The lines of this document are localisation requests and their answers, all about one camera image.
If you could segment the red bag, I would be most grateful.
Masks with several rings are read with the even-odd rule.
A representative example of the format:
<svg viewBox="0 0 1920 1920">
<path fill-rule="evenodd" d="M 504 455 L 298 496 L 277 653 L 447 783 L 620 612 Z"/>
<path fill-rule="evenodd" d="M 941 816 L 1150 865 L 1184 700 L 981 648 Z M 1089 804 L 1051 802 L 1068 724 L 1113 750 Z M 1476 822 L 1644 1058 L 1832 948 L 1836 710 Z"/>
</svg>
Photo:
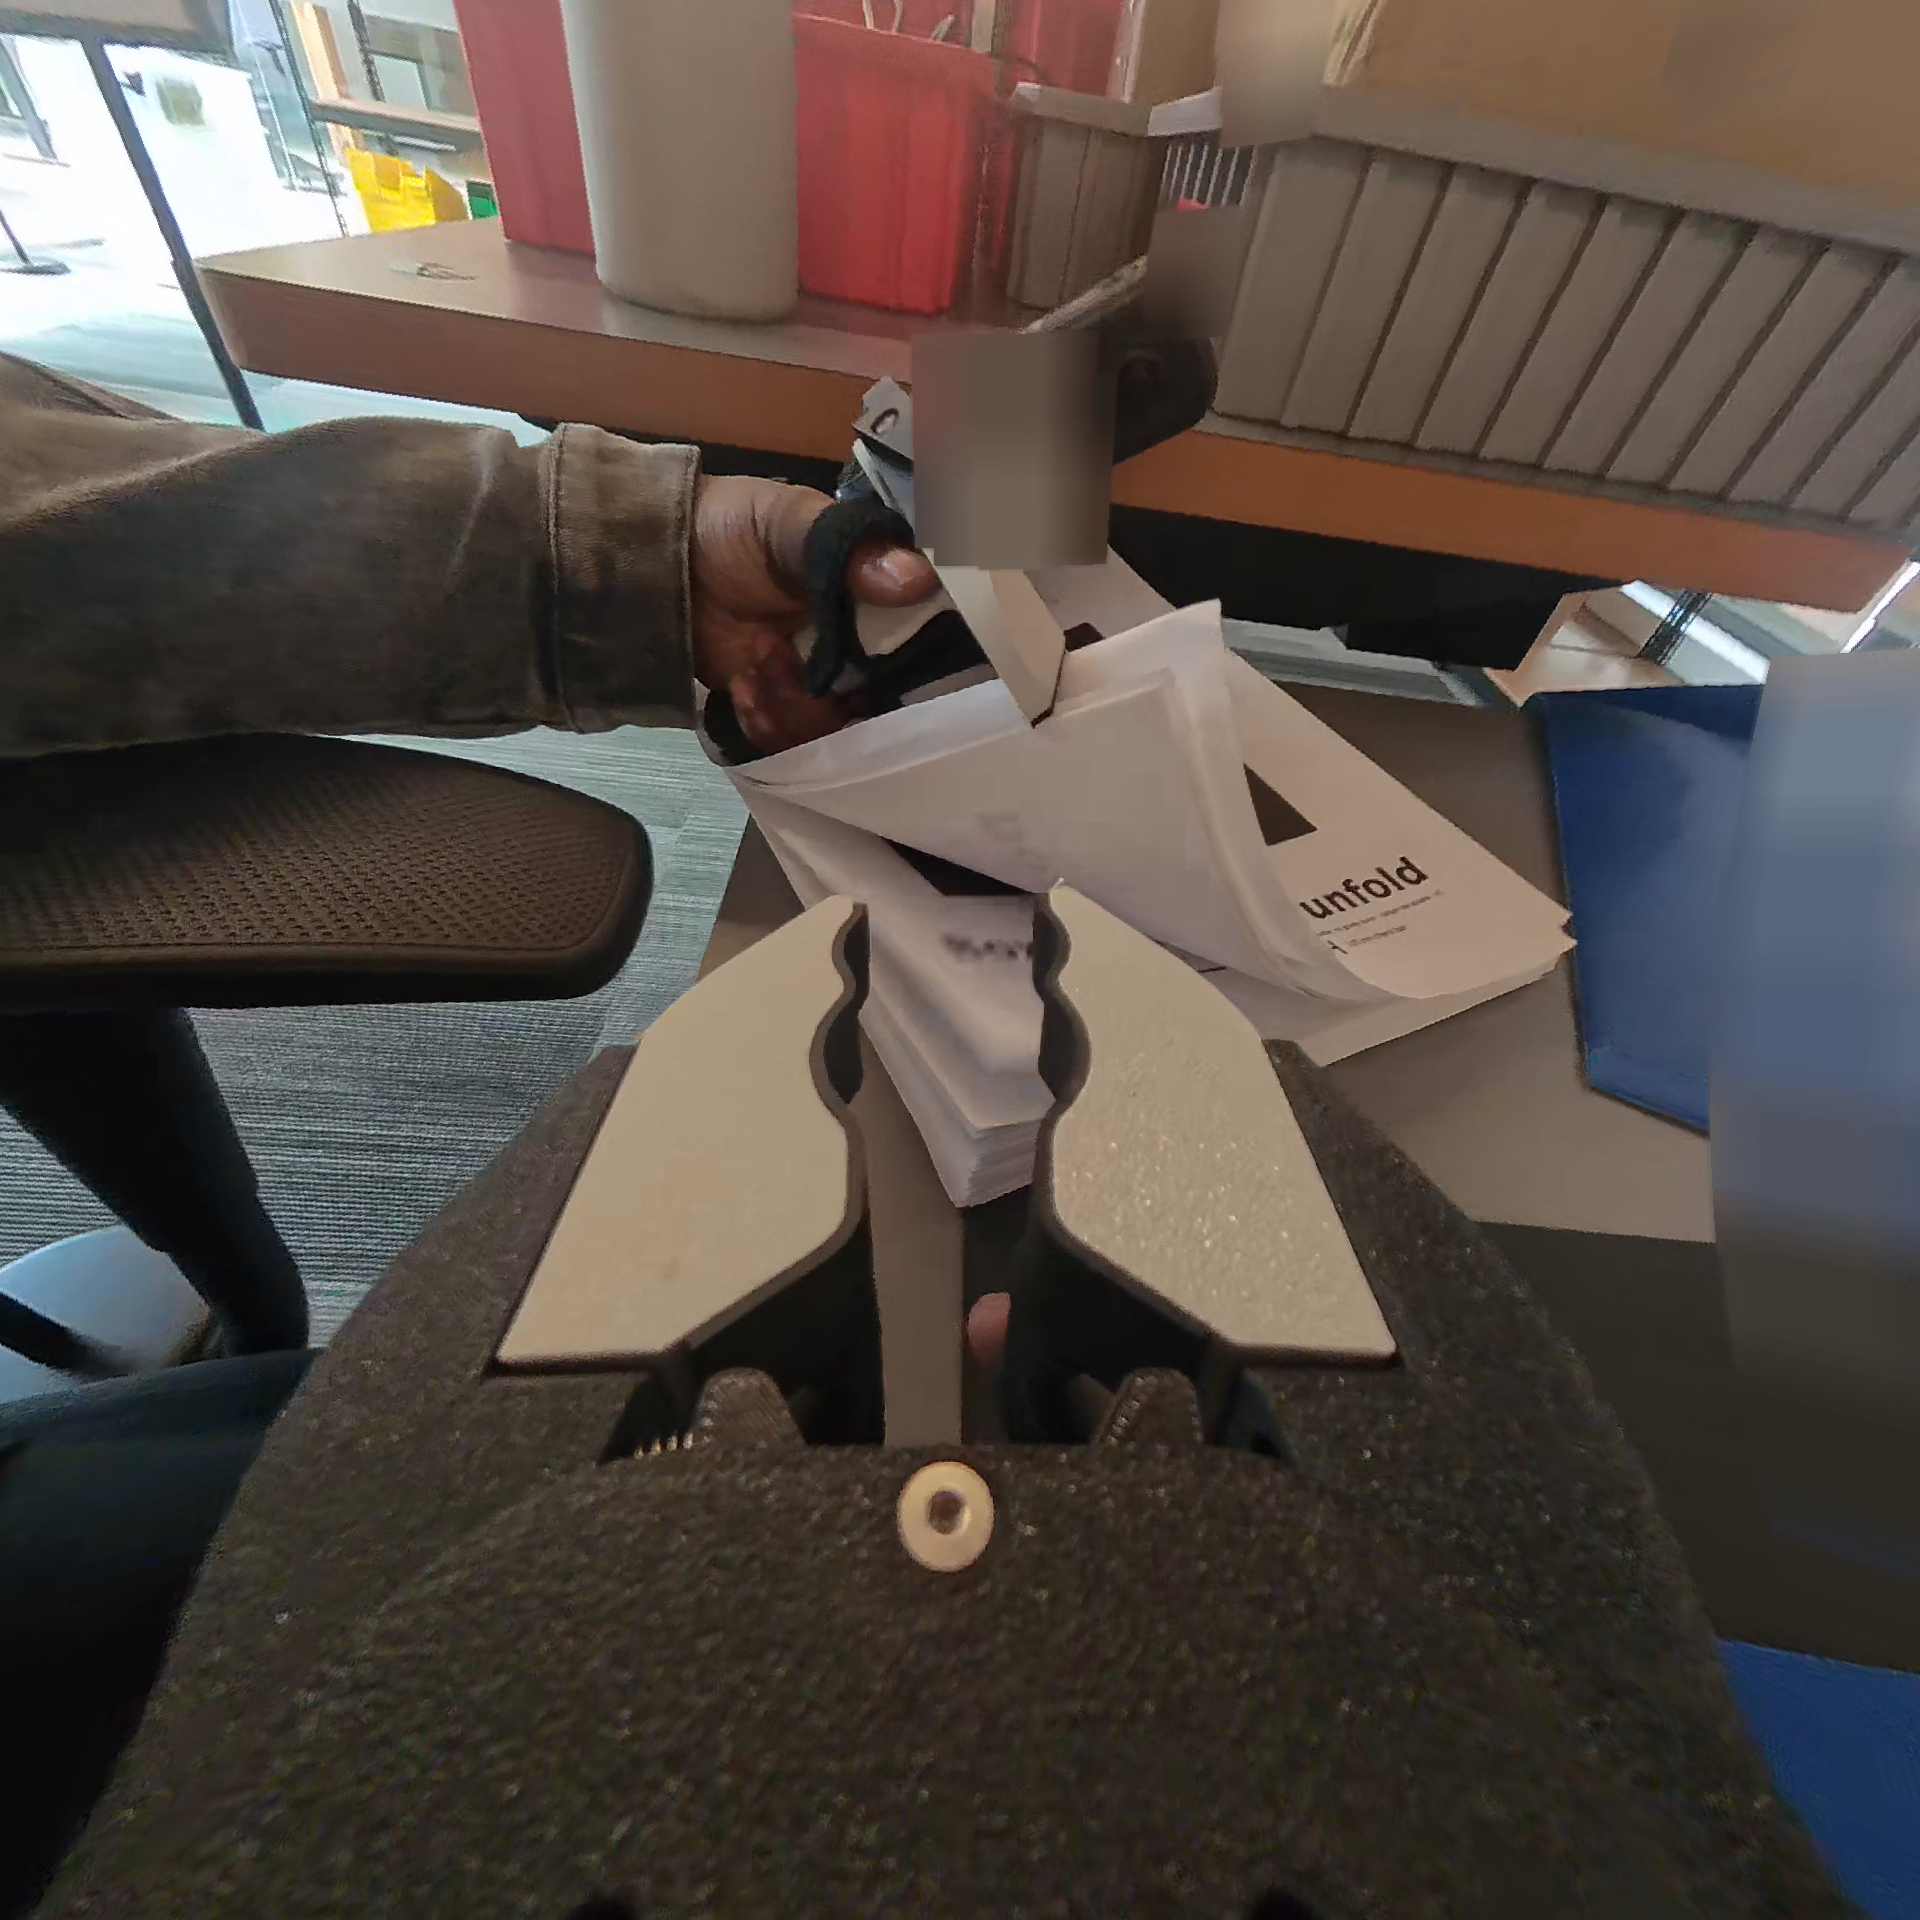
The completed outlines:
<svg viewBox="0 0 1920 1920">
<path fill-rule="evenodd" d="M 558 2 L 457 2 L 510 240 L 589 258 Z M 1004 262 L 1018 83 L 1106 97 L 1118 2 L 795 4 L 800 288 L 936 317 Z"/>
</svg>

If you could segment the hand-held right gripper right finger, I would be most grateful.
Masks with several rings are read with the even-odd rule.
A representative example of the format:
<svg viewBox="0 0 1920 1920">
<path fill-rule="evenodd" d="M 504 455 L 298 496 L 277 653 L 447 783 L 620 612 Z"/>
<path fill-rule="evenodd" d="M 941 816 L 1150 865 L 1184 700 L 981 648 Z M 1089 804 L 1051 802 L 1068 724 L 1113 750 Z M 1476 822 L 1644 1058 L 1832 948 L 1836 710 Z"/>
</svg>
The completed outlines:
<svg viewBox="0 0 1920 1920">
<path fill-rule="evenodd" d="M 1154 1330 L 1232 1361 L 1378 1368 L 1398 1345 L 1253 1021 L 1057 882 L 1036 906 L 1045 1241 Z"/>
</svg>

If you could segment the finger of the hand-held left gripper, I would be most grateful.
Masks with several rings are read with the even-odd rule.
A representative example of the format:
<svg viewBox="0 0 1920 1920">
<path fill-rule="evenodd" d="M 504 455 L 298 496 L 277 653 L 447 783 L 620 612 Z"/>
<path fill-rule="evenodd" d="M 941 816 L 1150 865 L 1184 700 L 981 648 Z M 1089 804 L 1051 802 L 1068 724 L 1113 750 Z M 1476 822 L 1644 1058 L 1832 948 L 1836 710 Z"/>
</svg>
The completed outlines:
<svg viewBox="0 0 1920 1920">
<path fill-rule="evenodd" d="M 936 564 L 941 588 L 1029 724 L 1060 702 L 1068 633 L 1023 571 Z"/>
</svg>

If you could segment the office chair base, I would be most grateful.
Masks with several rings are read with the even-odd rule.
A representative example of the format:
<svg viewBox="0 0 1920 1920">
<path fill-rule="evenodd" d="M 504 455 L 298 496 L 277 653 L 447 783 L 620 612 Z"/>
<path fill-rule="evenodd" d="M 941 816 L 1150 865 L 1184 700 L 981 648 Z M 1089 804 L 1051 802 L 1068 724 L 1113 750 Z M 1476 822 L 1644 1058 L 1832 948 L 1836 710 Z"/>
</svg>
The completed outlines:
<svg viewBox="0 0 1920 1920">
<path fill-rule="evenodd" d="M 215 1314 L 126 1226 L 59 1237 L 3 1265 L 3 1406 L 162 1374 L 210 1356 Z"/>
</svg>

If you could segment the blue paper sheet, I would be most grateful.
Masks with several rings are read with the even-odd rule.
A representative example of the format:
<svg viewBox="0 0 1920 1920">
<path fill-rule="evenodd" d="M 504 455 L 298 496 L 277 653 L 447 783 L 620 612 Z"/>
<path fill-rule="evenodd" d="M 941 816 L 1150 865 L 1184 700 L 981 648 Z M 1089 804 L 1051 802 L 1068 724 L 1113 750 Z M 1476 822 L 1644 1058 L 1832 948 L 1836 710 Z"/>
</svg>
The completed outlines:
<svg viewBox="0 0 1920 1920">
<path fill-rule="evenodd" d="M 1721 914 L 1764 684 L 1528 700 L 1571 910 L 1587 1085 L 1710 1130 Z"/>
<path fill-rule="evenodd" d="M 1782 1797 L 1842 1892 L 1876 1918 L 1918 1913 L 1918 1675 L 1717 1642 Z"/>
</svg>

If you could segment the black stand pole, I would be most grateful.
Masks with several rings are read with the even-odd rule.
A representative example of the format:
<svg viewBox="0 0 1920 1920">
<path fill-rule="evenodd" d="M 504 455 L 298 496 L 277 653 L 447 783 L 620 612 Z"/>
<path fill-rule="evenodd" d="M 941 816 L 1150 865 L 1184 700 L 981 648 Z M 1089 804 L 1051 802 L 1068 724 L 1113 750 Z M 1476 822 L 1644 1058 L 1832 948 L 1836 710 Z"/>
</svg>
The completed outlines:
<svg viewBox="0 0 1920 1920">
<path fill-rule="evenodd" d="M 104 108 L 109 110 L 114 135 L 121 143 L 126 158 L 130 161 L 132 176 L 140 184 L 140 192 L 146 200 L 146 206 L 157 224 L 162 244 L 168 252 L 170 266 L 175 271 L 175 281 L 185 300 L 188 312 L 196 323 L 202 343 L 221 375 L 227 399 L 240 420 L 240 425 L 262 431 L 262 413 L 257 410 L 255 397 L 252 392 L 246 375 L 234 360 L 227 338 L 218 326 L 218 320 L 206 296 L 206 285 L 199 276 L 199 266 L 185 247 L 185 235 L 175 216 L 175 206 L 168 200 L 166 187 L 157 174 L 155 158 L 148 152 L 148 146 L 142 137 L 142 130 L 132 117 L 132 110 L 126 98 L 126 89 L 119 83 L 117 73 L 113 70 L 109 56 L 109 38 L 100 27 L 81 27 L 78 32 L 78 42 L 85 48 L 86 66 L 93 74 L 97 93 L 101 97 Z"/>
</svg>

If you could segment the yellow plastic bin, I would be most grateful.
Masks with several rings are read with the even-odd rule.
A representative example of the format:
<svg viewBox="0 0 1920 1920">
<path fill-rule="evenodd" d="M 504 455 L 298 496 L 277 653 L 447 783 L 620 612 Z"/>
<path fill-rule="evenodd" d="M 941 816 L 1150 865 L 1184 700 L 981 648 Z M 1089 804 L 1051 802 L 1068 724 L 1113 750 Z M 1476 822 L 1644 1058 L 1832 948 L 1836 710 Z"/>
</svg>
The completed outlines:
<svg viewBox="0 0 1920 1920">
<path fill-rule="evenodd" d="M 361 146 L 348 146 L 343 158 L 357 203 L 374 234 L 469 219 L 464 189 L 433 167 Z"/>
</svg>

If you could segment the small grey felt bin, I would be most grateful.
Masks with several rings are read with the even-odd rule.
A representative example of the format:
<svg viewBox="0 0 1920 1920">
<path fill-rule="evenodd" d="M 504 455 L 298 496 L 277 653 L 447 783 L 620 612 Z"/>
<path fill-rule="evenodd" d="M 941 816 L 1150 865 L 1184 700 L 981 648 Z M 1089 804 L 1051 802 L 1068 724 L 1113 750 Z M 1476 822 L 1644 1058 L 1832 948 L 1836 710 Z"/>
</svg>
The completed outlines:
<svg viewBox="0 0 1920 1920">
<path fill-rule="evenodd" d="M 1150 114 L 1129 100 L 1015 85 L 1013 305 L 1064 305 L 1146 252 L 1166 167 Z"/>
</svg>

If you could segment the wooden table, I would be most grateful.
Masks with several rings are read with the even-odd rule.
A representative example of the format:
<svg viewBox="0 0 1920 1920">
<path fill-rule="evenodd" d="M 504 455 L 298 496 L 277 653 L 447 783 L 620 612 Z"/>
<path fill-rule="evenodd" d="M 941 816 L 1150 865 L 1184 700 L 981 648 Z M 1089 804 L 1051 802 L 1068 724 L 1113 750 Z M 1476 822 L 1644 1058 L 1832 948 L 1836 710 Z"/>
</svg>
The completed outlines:
<svg viewBox="0 0 1920 1920">
<path fill-rule="evenodd" d="M 805 296 L 743 323 L 637 305 L 591 260 L 497 219 L 199 260 L 246 372 L 670 443 L 839 464 L 876 381 L 951 320 Z M 1210 415 L 1114 469 L 1118 508 L 1561 574 L 1860 612 L 1917 558 L 1917 510 L 1867 527 L 1558 469 Z"/>
</svg>

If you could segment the person's left forearm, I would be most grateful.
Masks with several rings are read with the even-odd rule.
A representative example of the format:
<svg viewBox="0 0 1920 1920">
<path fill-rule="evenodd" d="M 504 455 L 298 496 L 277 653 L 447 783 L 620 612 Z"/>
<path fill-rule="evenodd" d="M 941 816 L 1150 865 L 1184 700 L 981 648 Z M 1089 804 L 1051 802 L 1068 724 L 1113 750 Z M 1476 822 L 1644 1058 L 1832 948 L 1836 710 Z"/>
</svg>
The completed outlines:
<svg viewBox="0 0 1920 1920">
<path fill-rule="evenodd" d="M 279 433 L 3 362 L 3 752 L 688 726 L 699 454 Z"/>
</svg>

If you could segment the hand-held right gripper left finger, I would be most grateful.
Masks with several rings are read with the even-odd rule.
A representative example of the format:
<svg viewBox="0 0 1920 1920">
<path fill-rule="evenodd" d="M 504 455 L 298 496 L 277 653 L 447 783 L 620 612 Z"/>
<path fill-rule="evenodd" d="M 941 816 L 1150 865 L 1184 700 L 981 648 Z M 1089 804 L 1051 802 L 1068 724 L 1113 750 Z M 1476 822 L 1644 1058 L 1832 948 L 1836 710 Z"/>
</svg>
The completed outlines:
<svg viewBox="0 0 1920 1920">
<path fill-rule="evenodd" d="M 503 1331 L 500 1370 L 692 1361 L 852 1250 L 865 991 L 867 911 L 831 895 L 645 1030 Z"/>
</svg>

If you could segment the large grey felt bin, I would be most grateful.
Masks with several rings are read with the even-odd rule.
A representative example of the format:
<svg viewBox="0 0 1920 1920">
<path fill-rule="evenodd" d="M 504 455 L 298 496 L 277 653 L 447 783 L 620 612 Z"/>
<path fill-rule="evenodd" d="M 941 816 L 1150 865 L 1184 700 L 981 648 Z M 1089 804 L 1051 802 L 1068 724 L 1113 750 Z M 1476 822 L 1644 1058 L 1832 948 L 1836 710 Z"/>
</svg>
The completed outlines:
<svg viewBox="0 0 1920 1920">
<path fill-rule="evenodd" d="M 1239 205 L 1226 418 L 1917 539 L 1917 203 L 1323 85 Z"/>
</svg>

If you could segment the stack of white paper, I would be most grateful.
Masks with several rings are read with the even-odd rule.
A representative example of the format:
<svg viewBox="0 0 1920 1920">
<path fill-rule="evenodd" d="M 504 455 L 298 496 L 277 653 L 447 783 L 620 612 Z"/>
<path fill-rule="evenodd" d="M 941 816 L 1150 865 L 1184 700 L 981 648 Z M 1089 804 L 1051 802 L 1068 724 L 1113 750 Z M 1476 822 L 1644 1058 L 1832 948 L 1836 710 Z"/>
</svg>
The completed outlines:
<svg viewBox="0 0 1920 1920">
<path fill-rule="evenodd" d="M 806 904 L 867 910 L 861 1026 L 916 1120 L 948 1197 L 970 1208 L 1026 1187 L 1051 1109 L 1039 1073 L 1036 903 L 1009 882 L 833 818 L 755 807 Z"/>
</svg>

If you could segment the white cylinder roll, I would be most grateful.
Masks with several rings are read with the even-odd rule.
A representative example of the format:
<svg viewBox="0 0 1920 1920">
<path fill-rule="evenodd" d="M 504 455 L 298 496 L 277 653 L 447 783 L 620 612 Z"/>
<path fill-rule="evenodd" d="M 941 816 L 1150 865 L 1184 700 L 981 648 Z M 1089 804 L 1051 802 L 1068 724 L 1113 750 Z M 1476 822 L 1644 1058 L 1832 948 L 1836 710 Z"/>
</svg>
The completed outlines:
<svg viewBox="0 0 1920 1920">
<path fill-rule="evenodd" d="M 800 296 L 789 2 L 564 2 L 594 269 L 631 303 L 775 323 Z"/>
</svg>

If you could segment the white printed paper sheet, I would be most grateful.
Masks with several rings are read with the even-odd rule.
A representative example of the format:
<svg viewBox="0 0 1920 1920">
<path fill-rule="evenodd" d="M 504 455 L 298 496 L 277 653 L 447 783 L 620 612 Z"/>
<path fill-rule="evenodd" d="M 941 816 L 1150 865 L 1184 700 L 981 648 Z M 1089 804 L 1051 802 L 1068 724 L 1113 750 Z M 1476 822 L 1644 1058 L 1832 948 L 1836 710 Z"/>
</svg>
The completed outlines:
<svg viewBox="0 0 1920 1920">
<path fill-rule="evenodd" d="M 1045 893 L 1066 882 L 1189 959 L 1328 1007 L 1509 991 L 1571 914 L 1232 653 L 1216 604 L 1064 661 L 1024 720 L 981 681 L 775 756 L 746 797 Z"/>
</svg>

